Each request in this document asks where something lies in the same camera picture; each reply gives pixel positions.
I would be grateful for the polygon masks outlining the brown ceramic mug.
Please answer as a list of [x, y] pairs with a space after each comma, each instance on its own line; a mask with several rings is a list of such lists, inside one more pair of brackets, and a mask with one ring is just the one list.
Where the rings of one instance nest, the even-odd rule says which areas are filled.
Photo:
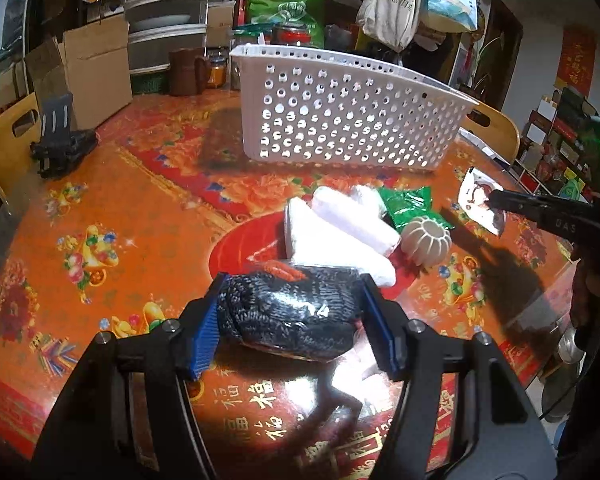
[[211, 63], [204, 48], [183, 48], [169, 53], [171, 96], [199, 96], [207, 88]]

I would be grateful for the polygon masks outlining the black phone clamp stand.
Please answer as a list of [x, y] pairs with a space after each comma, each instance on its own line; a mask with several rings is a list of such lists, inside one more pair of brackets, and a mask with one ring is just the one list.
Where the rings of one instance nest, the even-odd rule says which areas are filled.
[[42, 179], [71, 174], [98, 145], [94, 129], [73, 130], [73, 94], [54, 96], [41, 107], [41, 136], [30, 144], [30, 155]]

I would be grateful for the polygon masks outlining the white cartoon snack packet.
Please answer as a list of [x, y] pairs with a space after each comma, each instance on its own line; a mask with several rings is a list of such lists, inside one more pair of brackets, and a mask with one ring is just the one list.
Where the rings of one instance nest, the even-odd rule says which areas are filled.
[[505, 229], [506, 213], [489, 207], [489, 195], [493, 191], [503, 191], [503, 188], [481, 170], [470, 167], [460, 185], [457, 203], [470, 220], [491, 234], [501, 236]]

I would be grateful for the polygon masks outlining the white ribbed round object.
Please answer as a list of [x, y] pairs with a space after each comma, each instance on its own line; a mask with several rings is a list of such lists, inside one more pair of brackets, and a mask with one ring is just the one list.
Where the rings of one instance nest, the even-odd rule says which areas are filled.
[[401, 250], [416, 266], [435, 266], [449, 255], [451, 232], [440, 221], [416, 217], [401, 232]]

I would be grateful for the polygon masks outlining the wooden chair right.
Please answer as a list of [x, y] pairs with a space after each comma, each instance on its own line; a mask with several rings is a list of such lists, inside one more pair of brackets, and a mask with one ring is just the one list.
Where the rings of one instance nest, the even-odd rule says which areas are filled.
[[519, 150], [520, 133], [506, 115], [479, 102], [462, 120], [462, 127], [478, 136], [506, 162], [513, 162]]

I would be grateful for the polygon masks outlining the dark knitted item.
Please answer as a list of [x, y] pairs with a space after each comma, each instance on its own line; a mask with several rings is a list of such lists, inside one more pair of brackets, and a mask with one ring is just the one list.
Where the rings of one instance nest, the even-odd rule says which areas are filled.
[[274, 261], [229, 276], [216, 308], [227, 339], [291, 359], [329, 362], [354, 346], [363, 311], [361, 275]]

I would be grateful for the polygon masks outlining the wooden chair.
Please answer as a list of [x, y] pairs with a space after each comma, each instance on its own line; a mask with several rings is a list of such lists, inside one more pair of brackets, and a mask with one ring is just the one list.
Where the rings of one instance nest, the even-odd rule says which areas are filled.
[[479, 102], [462, 120], [462, 127], [478, 136], [506, 162], [513, 162], [519, 150], [520, 133], [506, 115]]
[[0, 115], [0, 199], [4, 203], [30, 171], [30, 146], [40, 139], [38, 100], [31, 93]]

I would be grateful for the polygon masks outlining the red lidded pickle jar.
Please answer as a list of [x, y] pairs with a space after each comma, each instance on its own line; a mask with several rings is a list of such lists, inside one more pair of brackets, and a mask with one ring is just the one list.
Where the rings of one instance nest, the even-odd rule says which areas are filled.
[[309, 47], [311, 34], [303, 23], [279, 22], [272, 27], [271, 44], [279, 46]]

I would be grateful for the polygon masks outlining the green shopping bag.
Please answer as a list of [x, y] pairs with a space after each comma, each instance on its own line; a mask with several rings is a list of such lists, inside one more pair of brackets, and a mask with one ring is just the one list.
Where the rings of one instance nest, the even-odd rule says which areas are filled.
[[249, 24], [306, 26], [311, 46], [324, 47], [324, 0], [246, 0], [246, 19]]

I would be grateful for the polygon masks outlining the green foil packet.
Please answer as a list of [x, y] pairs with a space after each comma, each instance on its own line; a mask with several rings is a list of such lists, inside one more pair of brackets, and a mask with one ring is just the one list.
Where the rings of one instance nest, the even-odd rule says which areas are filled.
[[393, 226], [399, 233], [416, 218], [434, 220], [442, 228], [453, 229], [450, 222], [447, 222], [441, 214], [432, 209], [430, 186], [422, 186], [412, 190], [394, 190], [383, 186], [378, 188], [378, 194], [385, 205]]

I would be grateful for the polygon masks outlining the red wall banner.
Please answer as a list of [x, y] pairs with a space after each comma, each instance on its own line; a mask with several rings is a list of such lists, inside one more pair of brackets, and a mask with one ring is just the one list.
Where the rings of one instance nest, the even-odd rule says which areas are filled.
[[587, 98], [592, 87], [596, 47], [596, 37], [589, 29], [566, 26], [554, 86], [575, 88]]

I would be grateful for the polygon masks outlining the grey plastic drawer tower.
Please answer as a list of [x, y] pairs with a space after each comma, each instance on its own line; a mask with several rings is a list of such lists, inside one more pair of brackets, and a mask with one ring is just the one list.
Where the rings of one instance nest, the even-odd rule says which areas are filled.
[[132, 75], [165, 72], [169, 54], [207, 49], [209, 0], [124, 0]]

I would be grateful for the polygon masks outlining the wooden chair left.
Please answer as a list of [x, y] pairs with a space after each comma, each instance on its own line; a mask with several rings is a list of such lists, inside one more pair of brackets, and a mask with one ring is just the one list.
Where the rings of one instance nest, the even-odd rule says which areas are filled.
[[30, 171], [30, 146], [40, 139], [38, 100], [31, 93], [0, 115], [0, 199], [4, 203]]

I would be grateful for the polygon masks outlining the red floral tablecloth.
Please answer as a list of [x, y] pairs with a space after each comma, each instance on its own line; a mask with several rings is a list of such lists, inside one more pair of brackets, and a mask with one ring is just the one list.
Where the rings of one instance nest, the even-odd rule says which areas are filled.
[[0, 219], [0, 438], [21, 455], [96, 333], [143, 335], [215, 274], [284, 258], [286, 203], [320, 186], [430, 186], [453, 222], [449, 255], [421, 269], [395, 252], [385, 294], [442, 334], [491, 334], [522, 382], [566, 325], [573, 268], [562, 243], [516, 216], [495, 236], [457, 203], [470, 167], [509, 185], [468, 143], [432, 171], [261, 164], [244, 153], [240, 99], [226, 91], [139, 96], [98, 136], [73, 174], [33, 180], [22, 209]]

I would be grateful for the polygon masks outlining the cluttered wall shelf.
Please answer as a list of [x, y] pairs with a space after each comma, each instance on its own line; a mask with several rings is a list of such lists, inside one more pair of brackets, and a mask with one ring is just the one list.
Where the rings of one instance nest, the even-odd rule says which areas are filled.
[[588, 203], [600, 195], [600, 114], [579, 90], [556, 90], [532, 110], [513, 170], [536, 195]]

